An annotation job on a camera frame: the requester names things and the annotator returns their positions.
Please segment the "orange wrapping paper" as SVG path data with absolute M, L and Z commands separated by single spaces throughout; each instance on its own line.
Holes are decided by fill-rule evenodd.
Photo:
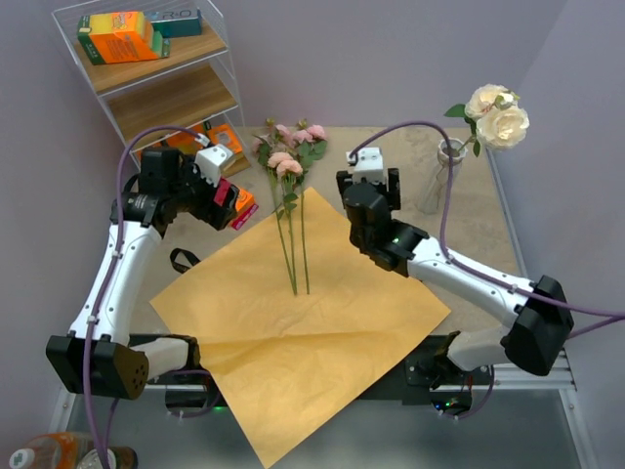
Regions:
M 418 346 L 448 308 L 421 282 L 353 248 L 348 220 L 314 189 L 295 212 L 310 285 L 292 289 L 266 219 L 157 294 L 152 308 L 194 337 L 265 467 L 350 404 Z

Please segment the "pink flower bunch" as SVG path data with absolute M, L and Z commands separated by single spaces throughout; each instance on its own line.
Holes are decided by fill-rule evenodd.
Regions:
M 253 136 L 253 155 L 267 175 L 273 217 L 291 290 L 299 292 L 296 261 L 296 237 L 301 238 L 305 292 L 311 292 L 305 222 L 305 184 L 313 164 L 324 157 L 328 148 L 325 129 L 307 120 L 293 128 L 265 120 L 262 135 Z

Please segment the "teal box on shelf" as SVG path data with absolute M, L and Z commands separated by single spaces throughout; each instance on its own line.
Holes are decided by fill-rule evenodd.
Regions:
M 185 8 L 169 11 L 145 11 L 146 19 L 164 38 L 198 36 L 202 33 L 199 9 Z

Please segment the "black printed ribbon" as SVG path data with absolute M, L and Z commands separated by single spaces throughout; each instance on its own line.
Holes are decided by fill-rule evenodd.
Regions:
M 200 263 L 200 259 L 194 253 L 182 248 L 173 249 L 169 259 L 172 268 L 179 274 L 184 274 Z

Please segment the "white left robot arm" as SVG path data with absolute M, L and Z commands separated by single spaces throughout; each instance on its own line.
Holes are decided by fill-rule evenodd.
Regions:
M 130 331 L 149 261 L 167 228 L 188 213 L 217 231 L 236 216 L 239 189 L 223 176 L 234 156 L 223 145 L 194 155 L 179 149 L 143 151 L 141 170 L 113 201 L 106 250 L 89 296 L 63 336 L 53 335 L 46 356 L 67 391 L 136 399 L 148 381 L 170 373 L 181 383 L 202 371 L 195 338 Z

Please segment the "orange juice bottle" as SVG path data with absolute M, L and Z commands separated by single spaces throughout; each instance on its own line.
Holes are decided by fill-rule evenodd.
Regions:
M 60 432 L 38 436 L 9 458 L 11 469 L 72 469 L 95 443 L 86 433 Z

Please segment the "white ceramic vase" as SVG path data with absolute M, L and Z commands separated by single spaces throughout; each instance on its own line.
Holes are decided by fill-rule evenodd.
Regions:
M 463 142 L 451 138 L 452 164 L 449 164 L 448 147 L 445 140 L 441 140 L 437 147 L 436 156 L 431 165 L 431 171 L 422 186 L 418 197 L 417 208 L 424 214 L 436 214 L 444 206 L 446 200 L 446 186 L 449 179 L 449 167 L 452 167 L 452 181 L 455 181 L 467 155 L 467 148 Z

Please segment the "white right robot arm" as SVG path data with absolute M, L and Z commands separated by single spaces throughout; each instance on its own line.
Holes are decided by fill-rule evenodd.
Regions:
M 386 183 L 359 182 L 347 171 L 336 175 L 351 223 L 350 242 L 378 267 L 433 283 L 479 307 L 499 322 L 477 332 L 452 332 L 433 357 L 433 372 L 458 383 L 482 365 L 512 363 L 536 376 L 550 373 L 574 327 L 562 285 L 509 276 L 455 251 L 438 239 L 393 218 L 400 207 L 398 171 Z

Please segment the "orange pink sponge box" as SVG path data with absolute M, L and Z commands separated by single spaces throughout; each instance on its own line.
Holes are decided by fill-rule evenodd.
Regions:
M 225 178 L 222 178 L 217 185 L 217 191 L 213 200 L 219 206 L 225 207 L 229 190 L 237 190 L 237 199 L 234 204 L 235 216 L 230 221 L 229 226 L 239 231 L 257 211 L 258 204 L 255 196 L 251 192 L 234 185 Z

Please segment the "green box on shelf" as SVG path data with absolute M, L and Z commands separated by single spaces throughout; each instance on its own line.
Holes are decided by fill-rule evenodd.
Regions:
M 160 31 L 152 33 L 151 51 L 157 59 L 165 59 L 170 56 L 170 39 L 164 38 Z

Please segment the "orange box bottom shelf right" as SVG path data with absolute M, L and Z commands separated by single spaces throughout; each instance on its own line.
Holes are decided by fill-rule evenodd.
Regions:
M 242 144 L 230 124 L 212 126 L 207 130 L 207 136 L 213 144 L 223 145 L 231 150 L 235 160 L 239 160 L 243 156 Z

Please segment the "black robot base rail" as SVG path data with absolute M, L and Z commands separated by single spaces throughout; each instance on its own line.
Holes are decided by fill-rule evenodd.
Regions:
M 454 371 L 442 361 L 442 349 L 450 339 L 430 335 L 402 361 L 360 393 L 359 401 L 400 402 L 402 405 L 430 405 L 451 415 L 467 413 L 478 402 L 479 386 L 495 385 L 494 367 L 483 365 L 472 371 Z M 168 374 L 152 380 L 153 388 L 165 390 L 164 402 L 172 412 L 227 408 L 212 377 L 204 374 Z

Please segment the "white rose stem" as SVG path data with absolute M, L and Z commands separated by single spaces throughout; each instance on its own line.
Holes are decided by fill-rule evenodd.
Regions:
M 470 147 L 474 156 L 482 148 L 507 150 L 521 143 L 530 126 L 529 116 L 519 105 L 520 97 L 512 89 L 499 84 L 478 87 L 464 104 L 450 107 L 445 117 L 460 118 L 471 135 L 452 155 L 460 155 Z

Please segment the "orange sponge box on shelf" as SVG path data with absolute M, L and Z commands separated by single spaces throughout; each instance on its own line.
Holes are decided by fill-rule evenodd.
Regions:
M 77 40 L 93 65 L 160 60 L 151 51 L 154 28 L 141 11 L 82 16 Z

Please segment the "orange green box bottom middle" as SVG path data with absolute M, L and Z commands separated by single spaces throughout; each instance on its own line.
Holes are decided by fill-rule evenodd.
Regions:
M 178 132 L 165 138 L 161 145 L 179 149 L 182 153 L 196 154 L 204 149 L 209 142 L 206 135 L 199 128 L 190 128 L 189 132 Z

